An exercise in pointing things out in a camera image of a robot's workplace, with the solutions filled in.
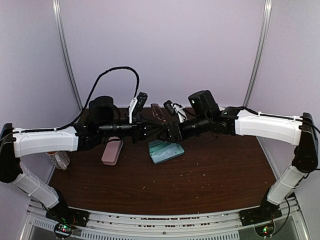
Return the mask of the grey-blue glasses case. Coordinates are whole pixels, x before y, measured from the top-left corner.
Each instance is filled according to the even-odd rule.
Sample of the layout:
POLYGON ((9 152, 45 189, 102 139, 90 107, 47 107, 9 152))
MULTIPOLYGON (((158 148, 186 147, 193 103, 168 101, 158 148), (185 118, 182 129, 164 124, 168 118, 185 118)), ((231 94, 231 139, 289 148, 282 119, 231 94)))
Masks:
POLYGON ((148 143, 148 151, 155 165, 182 156, 185 153, 180 144, 158 139, 148 143))

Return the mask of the dark sunglasses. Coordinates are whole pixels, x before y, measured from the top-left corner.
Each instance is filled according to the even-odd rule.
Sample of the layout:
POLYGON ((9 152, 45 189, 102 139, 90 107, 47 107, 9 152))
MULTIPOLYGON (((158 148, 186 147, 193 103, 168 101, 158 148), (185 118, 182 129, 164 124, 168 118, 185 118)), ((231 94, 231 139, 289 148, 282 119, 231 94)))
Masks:
POLYGON ((151 103, 151 110, 152 110, 152 115, 154 117, 154 120, 164 124, 166 122, 164 113, 162 112, 162 109, 160 108, 159 104, 157 103, 151 103))

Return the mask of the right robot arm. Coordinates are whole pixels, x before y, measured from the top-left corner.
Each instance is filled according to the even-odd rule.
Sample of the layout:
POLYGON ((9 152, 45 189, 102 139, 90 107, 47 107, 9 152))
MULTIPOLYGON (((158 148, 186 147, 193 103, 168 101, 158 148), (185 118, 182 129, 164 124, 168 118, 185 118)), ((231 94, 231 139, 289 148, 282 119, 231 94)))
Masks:
POLYGON ((319 141, 312 115, 283 116, 256 112, 244 106, 220 110, 209 90, 188 97, 195 116, 184 122, 166 124, 158 139, 178 143, 202 133, 229 136, 254 136, 282 141, 295 146, 294 157, 280 178, 266 192, 256 210, 259 220, 268 220, 280 203, 290 195, 301 180, 318 167, 319 141))

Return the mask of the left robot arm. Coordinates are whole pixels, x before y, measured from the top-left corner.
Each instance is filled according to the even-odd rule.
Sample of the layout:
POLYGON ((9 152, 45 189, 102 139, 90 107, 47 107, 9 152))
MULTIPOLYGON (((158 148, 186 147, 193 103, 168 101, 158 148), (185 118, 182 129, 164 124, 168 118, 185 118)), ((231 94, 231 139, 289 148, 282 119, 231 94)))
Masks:
POLYGON ((112 97, 97 97, 89 102, 85 121, 66 128, 22 129, 6 123, 0 135, 0 181, 16 185, 36 198, 61 222, 69 221, 72 211, 62 193, 27 170, 20 158, 45 152, 88 151, 108 137, 131 137, 134 143, 145 140, 162 128, 154 120, 139 115, 146 100, 144 93, 134 97, 128 116, 122 118, 112 97))

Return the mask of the pink glasses case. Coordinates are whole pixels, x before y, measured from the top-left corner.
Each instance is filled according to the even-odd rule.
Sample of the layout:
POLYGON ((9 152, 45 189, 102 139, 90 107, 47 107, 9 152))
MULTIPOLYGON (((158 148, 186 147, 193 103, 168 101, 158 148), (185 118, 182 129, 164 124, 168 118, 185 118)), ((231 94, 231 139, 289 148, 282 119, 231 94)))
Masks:
POLYGON ((102 154, 101 161, 104 165, 115 166, 118 162, 120 152, 123 147, 123 141, 109 142, 102 154))

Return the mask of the light blue cloth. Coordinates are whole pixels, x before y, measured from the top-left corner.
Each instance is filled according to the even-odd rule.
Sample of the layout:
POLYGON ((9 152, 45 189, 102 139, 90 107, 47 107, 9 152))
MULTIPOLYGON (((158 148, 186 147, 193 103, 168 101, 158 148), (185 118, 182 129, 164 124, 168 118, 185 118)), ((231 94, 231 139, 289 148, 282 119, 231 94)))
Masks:
POLYGON ((163 147, 162 149, 150 153, 150 157, 154 164, 160 164, 165 161, 182 156, 184 153, 185 150, 179 144, 172 143, 168 146, 163 147))

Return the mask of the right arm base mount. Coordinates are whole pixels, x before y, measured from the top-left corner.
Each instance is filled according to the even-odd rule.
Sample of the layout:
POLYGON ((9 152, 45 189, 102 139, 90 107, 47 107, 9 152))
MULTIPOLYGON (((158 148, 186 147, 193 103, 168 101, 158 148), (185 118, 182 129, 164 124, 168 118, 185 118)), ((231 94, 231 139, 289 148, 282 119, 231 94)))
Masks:
POLYGON ((261 207, 241 210, 239 212, 242 226, 253 226, 255 233, 263 238, 271 237, 276 232, 274 220, 281 216, 282 212, 280 210, 270 212, 269 210, 262 210, 261 207))

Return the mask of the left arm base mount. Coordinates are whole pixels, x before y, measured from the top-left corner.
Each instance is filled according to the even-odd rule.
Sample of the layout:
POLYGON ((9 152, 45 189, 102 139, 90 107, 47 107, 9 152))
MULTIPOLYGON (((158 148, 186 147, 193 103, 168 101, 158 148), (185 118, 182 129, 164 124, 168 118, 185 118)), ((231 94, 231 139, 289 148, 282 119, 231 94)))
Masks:
POLYGON ((73 209, 68 211, 66 217, 58 217, 54 213, 47 212, 45 217, 56 221, 53 233, 58 239, 80 236, 82 228, 87 226, 90 213, 85 210, 73 209))

